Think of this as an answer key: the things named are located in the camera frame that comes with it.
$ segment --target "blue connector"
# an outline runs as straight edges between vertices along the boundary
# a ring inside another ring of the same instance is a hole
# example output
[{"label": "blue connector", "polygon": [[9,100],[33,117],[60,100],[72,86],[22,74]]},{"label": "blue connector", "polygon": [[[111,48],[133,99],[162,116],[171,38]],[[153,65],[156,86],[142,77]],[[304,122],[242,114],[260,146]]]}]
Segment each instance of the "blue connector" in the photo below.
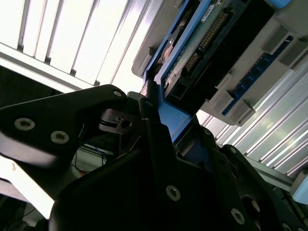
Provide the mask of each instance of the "blue connector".
[{"label": "blue connector", "polygon": [[230,92],[233,100],[222,112],[225,116],[231,108],[240,100],[240,98],[249,90],[249,88],[258,80],[258,78],[267,70],[267,68],[277,59],[284,49],[292,42],[293,37],[288,38],[280,45],[273,55],[265,52],[256,64],[247,72],[238,85]]}]

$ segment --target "black metal bracket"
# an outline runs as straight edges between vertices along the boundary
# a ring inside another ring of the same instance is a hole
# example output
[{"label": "black metal bracket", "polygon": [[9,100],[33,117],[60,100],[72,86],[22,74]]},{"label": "black metal bracket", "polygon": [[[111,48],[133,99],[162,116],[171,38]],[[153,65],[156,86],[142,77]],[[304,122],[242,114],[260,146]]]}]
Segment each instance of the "black metal bracket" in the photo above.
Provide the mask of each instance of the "black metal bracket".
[{"label": "black metal bracket", "polygon": [[[79,146],[100,136],[101,116],[126,103],[123,91],[104,85],[1,108],[0,153],[40,168],[67,168]],[[125,133],[123,118],[101,129]]]}]

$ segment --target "blue plastic frame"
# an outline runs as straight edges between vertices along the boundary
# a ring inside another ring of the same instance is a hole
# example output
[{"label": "blue plastic frame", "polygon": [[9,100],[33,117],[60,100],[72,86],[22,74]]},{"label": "blue plastic frame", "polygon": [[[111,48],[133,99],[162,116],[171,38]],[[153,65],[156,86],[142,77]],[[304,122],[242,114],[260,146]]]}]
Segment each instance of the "blue plastic frame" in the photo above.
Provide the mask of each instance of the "blue plastic frame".
[{"label": "blue plastic frame", "polygon": [[[182,9],[181,9],[181,11],[180,11],[180,13],[179,13],[179,15],[177,16],[175,22],[173,23],[171,29],[169,30],[169,32],[166,35],[166,37],[164,38],[163,42],[159,46],[158,50],[156,51],[156,53],[155,53],[154,57],[152,58],[152,60],[150,61],[149,65],[145,69],[144,74],[143,74],[144,82],[148,78],[147,75],[148,75],[148,71],[149,71],[150,67],[154,64],[154,62],[156,61],[159,53],[164,48],[169,35],[171,34],[172,30],[176,26],[178,20],[180,19],[180,16],[183,14],[183,12],[184,12],[188,3],[189,3],[189,0],[186,0]],[[191,121],[192,117],[188,113],[176,108],[175,106],[173,106],[173,105],[171,105],[171,104],[169,104],[168,102],[165,101],[164,78],[165,78],[166,74],[168,73],[169,69],[171,68],[172,64],[176,60],[177,56],[179,55],[179,53],[181,52],[181,50],[185,46],[185,43],[189,39],[190,35],[193,33],[194,29],[196,28],[196,26],[200,22],[201,18],[205,14],[205,12],[206,12],[208,6],[210,5],[210,3],[211,3],[211,0],[202,0],[200,2],[198,8],[194,12],[192,18],[190,19],[189,23],[187,24],[187,26],[184,30],[184,32],[182,33],[180,39],[178,40],[176,46],[174,47],[173,51],[171,52],[168,61],[161,68],[161,70],[159,71],[159,73],[156,75],[156,77],[154,79],[158,84],[158,94],[159,94],[159,96],[158,96],[158,102],[159,102],[158,103],[158,112],[159,112],[159,115],[160,115],[160,119],[161,119],[161,122],[163,124],[168,126],[172,141],[175,141],[175,139],[181,134],[181,132],[185,129],[185,127]]]}]

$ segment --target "circuit board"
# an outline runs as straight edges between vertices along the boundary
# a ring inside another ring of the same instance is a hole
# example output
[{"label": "circuit board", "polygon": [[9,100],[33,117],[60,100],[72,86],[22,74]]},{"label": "circuit board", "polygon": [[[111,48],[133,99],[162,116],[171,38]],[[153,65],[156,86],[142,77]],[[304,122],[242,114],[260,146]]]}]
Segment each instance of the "circuit board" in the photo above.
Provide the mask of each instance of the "circuit board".
[{"label": "circuit board", "polygon": [[228,17],[228,13],[224,11],[228,7],[230,0],[222,1],[221,4],[209,5],[206,13],[191,35],[189,41],[177,57],[172,65],[169,73],[165,78],[165,86],[171,85],[174,78],[181,74],[185,69],[185,74],[189,77],[189,72],[192,70],[198,59],[198,53],[206,50],[212,38],[218,32],[221,25]]}]

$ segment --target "cable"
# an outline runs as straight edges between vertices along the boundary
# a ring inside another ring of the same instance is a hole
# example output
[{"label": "cable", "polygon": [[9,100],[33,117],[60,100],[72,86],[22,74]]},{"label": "cable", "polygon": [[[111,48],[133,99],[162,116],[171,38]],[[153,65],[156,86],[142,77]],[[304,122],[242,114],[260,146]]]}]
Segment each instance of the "cable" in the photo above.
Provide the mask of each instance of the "cable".
[{"label": "cable", "polygon": [[89,173],[89,172],[87,172],[87,171],[84,171],[84,170],[81,170],[80,168],[78,168],[77,167],[77,152],[76,152],[76,154],[75,154],[75,165],[72,165],[78,172],[80,172],[80,173],[83,173],[83,174],[87,174],[87,173]]},{"label": "cable", "polygon": [[95,148],[95,150],[99,153],[99,154],[101,154],[101,156],[102,156],[102,165],[104,165],[104,157],[106,157],[105,156],[105,153],[103,153],[103,152],[101,152],[92,142],[90,143],[94,148]]},{"label": "cable", "polygon": [[[32,213],[34,210],[35,210],[35,208],[32,209],[30,212],[24,214],[22,217],[15,218],[14,220],[12,220],[12,221],[10,222],[10,224],[7,225],[7,227],[9,227],[14,221],[19,220],[19,219],[21,219],[21,218],[23,218],[23,217],[29,215],[29,214]],[[17,228],[17,227],[18,227],[19,225],[21,225],[22,223],[23,223],[23,221],[20,222],[20,223],[18,223],[17,225],[15,225],[12,229],[10,229],[10,230],[8,230],[8,231],[13,231],[15,228]]]},{"label": "cable", "polygon": [[101,154],[102,156],[105,156],[105,153],[101,152],[97,147],[95,147],[95,145],[93,143],[91,143],[91,145],[95,148],[95,150]]}]

